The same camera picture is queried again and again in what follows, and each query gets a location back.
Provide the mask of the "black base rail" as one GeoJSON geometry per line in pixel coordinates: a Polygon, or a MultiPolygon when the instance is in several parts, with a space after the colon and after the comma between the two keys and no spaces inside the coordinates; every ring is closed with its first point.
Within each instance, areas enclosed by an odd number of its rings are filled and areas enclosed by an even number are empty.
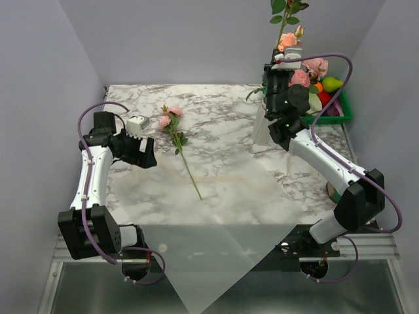
{"type": "MultiPolygon", "coordinates": [[[[371,234],[365,228],[362,228],[361,231],[361,234],[371,234]]],[[[329,260],[325,250],[330,249],[333,242],[339,238],[348,239],[353,244],[355,249],[353,267],[357,267],[358,251],[355,243],[346,234],[320,245],[306,242],[307,238],[307,226],[299,224],[265,257],[258,257],[258,262],[246,273],[251,271],[286,273],[301,271],[311,277],[321,279],[326,276],[329,269],[329,260]]],[[[125,248],[117,259],[122,262],[122,273],[131,279],[139,280],[148,273],[158,273],[158,271],[168,273],[167,260],[162,256],[162,253],[151,252],[146,244],[142,247],[135,246],[132,250],[125,248]]]]}

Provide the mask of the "purple toy eggplant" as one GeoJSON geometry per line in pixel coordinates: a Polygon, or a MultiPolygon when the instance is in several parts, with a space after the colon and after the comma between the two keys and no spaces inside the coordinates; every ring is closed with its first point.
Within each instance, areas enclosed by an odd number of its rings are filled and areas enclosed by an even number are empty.
{"type": "Polygon", "coordinates": [[[333,103],[326,110],[326,115],[332,117],[344,116],[342,105],[339,99],[333,101],[333,103]]]}

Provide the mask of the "green tape roll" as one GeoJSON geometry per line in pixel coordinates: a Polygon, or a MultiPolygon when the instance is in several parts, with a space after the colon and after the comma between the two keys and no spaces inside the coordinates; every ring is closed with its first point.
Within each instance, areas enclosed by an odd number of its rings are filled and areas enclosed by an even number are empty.
{"type": "Polygon", "coordinates": [[[330,182],[327,182],[325,188],[329,199],[333,203],[338,203],[340,201],[341,195],[336,191],[334,186],[330,182]]]}

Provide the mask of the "white ribbed vase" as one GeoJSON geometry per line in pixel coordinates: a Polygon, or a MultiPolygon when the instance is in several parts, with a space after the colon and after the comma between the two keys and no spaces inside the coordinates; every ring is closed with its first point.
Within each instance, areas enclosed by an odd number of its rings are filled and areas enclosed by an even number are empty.
{"type": "Polygon", "coordinates": [[[258,107],[251,134],[251,138],[256,145],[267,145],[270,140],[268,120],[264,117],[265,112],[266,106],[262,103],[258,107]]]}

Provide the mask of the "white wrapping paper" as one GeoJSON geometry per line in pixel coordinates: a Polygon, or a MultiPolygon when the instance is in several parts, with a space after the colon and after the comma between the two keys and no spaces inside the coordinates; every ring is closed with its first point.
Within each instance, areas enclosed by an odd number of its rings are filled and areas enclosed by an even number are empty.
{"type": "Polygon", "coordinates": [[[111,183],[189,313],[201,313],[256,266],[297,225],[302,210],[255,159],[158,154],[148,170],[111,183]]]}

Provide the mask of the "pink rose stem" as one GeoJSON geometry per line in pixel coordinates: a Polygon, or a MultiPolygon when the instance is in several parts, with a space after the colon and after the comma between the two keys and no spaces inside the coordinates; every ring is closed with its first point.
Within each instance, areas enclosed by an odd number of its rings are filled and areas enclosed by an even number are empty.
{"type": "Polygon", "coordinates": [[[308,88],[312,82],[316,83],[327,74],[329,62],[323,58],[303,61],[304,69],[297,69],[292,75],[289,86],[299,84],[308,88]]]}

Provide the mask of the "green leafy stem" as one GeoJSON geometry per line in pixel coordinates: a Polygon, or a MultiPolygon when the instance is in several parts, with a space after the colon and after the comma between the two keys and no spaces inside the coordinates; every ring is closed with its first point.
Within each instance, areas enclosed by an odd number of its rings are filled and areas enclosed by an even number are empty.
{"type": "MultiPolygon", "coordinates": [[[[271,1],[270,6],[272,9],[272,18],[270,19],[271,24],[280,24],[280,33],[278,35],[278,40],[276,42],[275,48],[279,43],[280,36],[285,33],[284,29],[286,26],[297,25],[300,20],[295,16],[298,12],[307,9],[309,7],[308,3],[303,1],[271,1]]],[[[261,87],[252,90],[246,96],[246,101],[253,95],[263,92],[265,94],[266,88],[265,83],[262,82],[261,87]]]]}

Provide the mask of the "green plastic tray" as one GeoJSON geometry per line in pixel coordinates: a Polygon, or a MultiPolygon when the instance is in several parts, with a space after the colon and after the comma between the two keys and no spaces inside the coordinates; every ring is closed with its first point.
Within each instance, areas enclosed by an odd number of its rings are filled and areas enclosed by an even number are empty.
{"type": "MultiPolygon", "coordinates": [[[[321,101],[322,108],[325,107],[327,104],[326,101],[331,100],[332,96],[335,93],[327,93],[327,92],[320,92],[319,94],[315,94],[321,101]]],[[[314,111],[312,114],[306,114],[301,116],[302,120],[305,121],[307,124],[312,124],[316,115],[317,111],[314,111]]],[[[345,124],[353,118],[353,112],[346,97],[345,92],[341,92],[340,95],[334,100],[332,105],[328,108],[325,113],[319,118],[317,125],[332,125],[332,124],[345,124]]]]}

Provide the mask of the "pink bud flower stem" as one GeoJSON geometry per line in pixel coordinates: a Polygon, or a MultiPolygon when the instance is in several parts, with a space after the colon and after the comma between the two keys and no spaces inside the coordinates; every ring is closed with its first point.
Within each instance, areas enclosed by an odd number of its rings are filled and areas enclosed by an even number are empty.
{"type": "Polygon", "coordinates": [[[280,52],[283,52],[285,48],[290,46],[300,46],[301,45],[301,38],[304,35],[305,28],[302,26],[298,26],[293,33],[283,33],[280,36],[279,43],[277,45],[277,49],[280,52]]]}

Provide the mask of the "pink flower bouquet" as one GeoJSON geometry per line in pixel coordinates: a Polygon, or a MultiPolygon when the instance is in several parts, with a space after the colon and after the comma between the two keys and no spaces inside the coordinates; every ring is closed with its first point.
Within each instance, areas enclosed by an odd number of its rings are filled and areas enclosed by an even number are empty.
{"type": "Polygon", "coordinates": [[[159,127],[163,132],[169,135],[170,141],[175,147],[175,155],[180,155],[199,199],[203,200],[203,197],[198,189],[198,186],[195,182],[183,152],[183,147],[189,140],[185,137],[185,134],[182,131],[179,131],[179,125],[181,118],[183,117],[183,111],[179,107],[168,107],[167,105],[163,105],[161,110],[162,116],[159,120],[159,127]]]}

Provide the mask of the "red toy pepper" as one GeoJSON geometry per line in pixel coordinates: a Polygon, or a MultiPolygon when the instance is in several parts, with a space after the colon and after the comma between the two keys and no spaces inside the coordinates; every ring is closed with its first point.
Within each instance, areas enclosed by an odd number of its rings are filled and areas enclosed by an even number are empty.
{"type": "Polygon", "coordinates": [[[321,101],[321,106],[324,108],[332,99],[331,94],[322,91],[320,93],[317,94],[317,96],[319,97],[319,100],[321,101]]]}

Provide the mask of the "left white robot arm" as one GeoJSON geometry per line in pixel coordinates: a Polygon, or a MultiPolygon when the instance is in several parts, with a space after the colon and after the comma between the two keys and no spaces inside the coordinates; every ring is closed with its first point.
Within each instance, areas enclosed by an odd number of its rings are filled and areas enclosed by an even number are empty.
{"type": "Polygon", "coordinates": [[[102,256],[115,263],[122,250],[130,258],[139,258],[145,250],[141,228],[118,224],[107,209],[107,179],[116,161],[155,167],[155,141],[143,134],[150,124],[146,116],[131,116],[121,130],[117,118],[107,111],[94,113],[93,128],[79,142],[82,169],[77,192],[69,210],[58,215],[58,227],[75,260],[102,256]]]}

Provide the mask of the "green toy cabbage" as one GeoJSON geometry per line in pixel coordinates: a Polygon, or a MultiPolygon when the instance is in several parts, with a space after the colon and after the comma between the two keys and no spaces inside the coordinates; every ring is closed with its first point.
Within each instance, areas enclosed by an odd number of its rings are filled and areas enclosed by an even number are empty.
{"type": "Polygon", "coordinates": [[[322,110],[322,103],[320,98],[317,94],[309,93],[308,102],[310,105],[310,108],[307,110],[307,114],[316,114],[319,113],[322,110]]]}

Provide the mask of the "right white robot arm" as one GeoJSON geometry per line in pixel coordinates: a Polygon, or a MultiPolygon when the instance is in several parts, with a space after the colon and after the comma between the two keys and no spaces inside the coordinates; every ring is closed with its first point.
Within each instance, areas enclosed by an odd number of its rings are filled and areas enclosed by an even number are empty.
{"type": "Polygon", "coordinates": [[[342,157],[302,120],[302,114],[310,108],[309,89],[291,82],[301,57],[300,48],[273,51],[271,62],[264,67],[264,117],[270,122],[273,142],[309,163],[340,195],[334,211],[302,234],[302,251],[316,256],[326,242],[358,231],[384,209],[384,176],[377,169],[367,171],[342,157]]]}

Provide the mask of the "orange toy fruit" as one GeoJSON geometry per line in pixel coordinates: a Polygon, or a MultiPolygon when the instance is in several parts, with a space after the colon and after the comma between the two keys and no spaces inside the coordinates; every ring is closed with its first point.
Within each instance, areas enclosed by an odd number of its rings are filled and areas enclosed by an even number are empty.
{"type": "Polygon", "coordinates": [[[323,91],[323,85],[321,82],[316,82],[315,84],[311,84],[309,87],[309,92],[312,94],[319,94],[323,91]]]}

